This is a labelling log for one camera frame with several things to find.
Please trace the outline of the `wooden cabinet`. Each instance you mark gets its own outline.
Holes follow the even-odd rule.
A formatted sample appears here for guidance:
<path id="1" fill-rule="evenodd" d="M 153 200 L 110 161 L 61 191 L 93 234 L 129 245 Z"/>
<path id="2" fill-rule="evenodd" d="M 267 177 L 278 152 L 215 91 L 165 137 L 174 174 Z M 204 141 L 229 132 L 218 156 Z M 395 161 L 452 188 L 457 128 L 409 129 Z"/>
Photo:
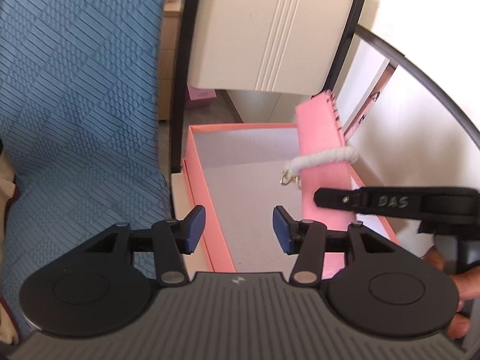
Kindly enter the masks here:
<path id="1" fill-rule="evenodd" d="M 166 2 L 160 30 L 158 62 L 158 120 L 170 119 L 173 77 L 176 61 L 176 46 L 180 28 L 182 1 Z"/>

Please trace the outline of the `blue textured bedspread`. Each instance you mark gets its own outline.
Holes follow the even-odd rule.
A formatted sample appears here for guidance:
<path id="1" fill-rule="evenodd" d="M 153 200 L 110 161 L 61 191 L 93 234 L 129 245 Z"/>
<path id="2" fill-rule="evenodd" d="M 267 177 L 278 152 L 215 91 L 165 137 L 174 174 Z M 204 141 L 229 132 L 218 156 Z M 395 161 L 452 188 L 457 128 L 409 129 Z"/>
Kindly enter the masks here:
<path id="1" fill-rule="evenodd" d="M 19 198 L 7 218 L 10 305 L 37 269 L 105 228 L 170 215 L 158 164 L 164 0 L 1 0 L 1 143 Z"/>

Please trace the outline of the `black bed frame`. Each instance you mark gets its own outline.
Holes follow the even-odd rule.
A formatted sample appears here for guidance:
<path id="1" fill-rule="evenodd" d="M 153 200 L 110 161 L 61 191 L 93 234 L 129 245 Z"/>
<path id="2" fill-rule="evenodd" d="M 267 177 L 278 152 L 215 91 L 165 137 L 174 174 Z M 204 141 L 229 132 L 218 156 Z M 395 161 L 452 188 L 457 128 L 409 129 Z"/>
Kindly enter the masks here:
<path id="1" fill-rule="evenodd" d="M 179 173 L 182 170 L 182 138 L 187 78 L 198 5 L 199 0 L 182 0 L 181 5 L 169 134 L 169 169 L 171 173 Z"/>

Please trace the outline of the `small pink box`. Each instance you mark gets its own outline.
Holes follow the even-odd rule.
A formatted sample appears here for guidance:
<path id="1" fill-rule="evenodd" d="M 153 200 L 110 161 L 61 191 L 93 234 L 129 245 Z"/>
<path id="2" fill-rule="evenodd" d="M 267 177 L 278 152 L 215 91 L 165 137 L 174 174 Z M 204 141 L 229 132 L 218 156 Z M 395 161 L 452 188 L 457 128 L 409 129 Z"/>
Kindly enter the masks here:
<path id="1" fill-rule="evenodd" d="M 194 88 L 192 85 L 187 85 L 186 108 L 206 107 L 215 99 L 216 91 L 214 89 Z"/>

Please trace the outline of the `pink storage box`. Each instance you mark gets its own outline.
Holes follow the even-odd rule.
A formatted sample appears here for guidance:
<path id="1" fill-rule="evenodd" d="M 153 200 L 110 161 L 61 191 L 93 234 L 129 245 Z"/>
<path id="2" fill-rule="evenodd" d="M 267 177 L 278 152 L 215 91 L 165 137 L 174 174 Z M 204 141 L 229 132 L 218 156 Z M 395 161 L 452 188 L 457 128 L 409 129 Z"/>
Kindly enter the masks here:
<path id="1" fill-rule="evenodd" d="M 295 256 L 283 253 L 272 211 L 283 206 L 302 219 L 301 192 L 282 185 L 285 164 L 299 153 L 294 124 L 191 125 L 184 172 L 196 205 L 205 207 L 204 246 L 215 272 L 281 272 Z"/>

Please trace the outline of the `white nightstand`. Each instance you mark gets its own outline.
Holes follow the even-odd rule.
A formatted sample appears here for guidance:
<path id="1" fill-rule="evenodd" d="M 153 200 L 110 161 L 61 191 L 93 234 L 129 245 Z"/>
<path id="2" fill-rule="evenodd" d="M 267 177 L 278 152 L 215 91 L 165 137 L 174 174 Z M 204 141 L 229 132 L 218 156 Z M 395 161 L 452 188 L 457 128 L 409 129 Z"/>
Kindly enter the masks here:
<path id="1" fill-rule="evenodd" d="M 335 87 L 365 0 L 198 0 L 188 82 L 316 95 Z"/>

